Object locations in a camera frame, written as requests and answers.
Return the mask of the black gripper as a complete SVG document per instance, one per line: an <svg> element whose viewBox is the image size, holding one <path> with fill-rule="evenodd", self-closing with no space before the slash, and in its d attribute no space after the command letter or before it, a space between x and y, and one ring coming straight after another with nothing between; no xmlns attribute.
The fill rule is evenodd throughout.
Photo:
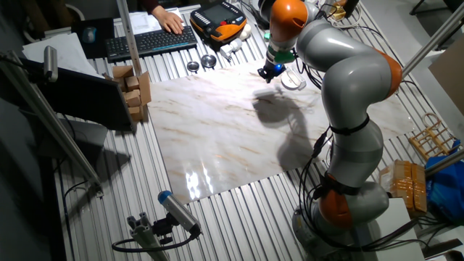
<svg viewBox="0 0 464 261"><path fill-rule="evenodd" d="M266 83L270 83L274 77L279 76L286 70L286 66L283 64L274 64L269 60L265 61L265 65L263 68L258 70L258 74L260 77L264 78Z"/></svg>

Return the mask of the bare person hand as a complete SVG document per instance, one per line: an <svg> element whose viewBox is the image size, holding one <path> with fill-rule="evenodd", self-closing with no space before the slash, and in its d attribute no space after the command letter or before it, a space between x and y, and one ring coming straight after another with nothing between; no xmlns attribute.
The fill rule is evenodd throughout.
<svg viewBox="0 0 464 261"><path fill-rule="evenodd" d="M182 34L184 29L183 20L178 15L166 11L162 6L155 7L151 14L167 32Z"/></svg>

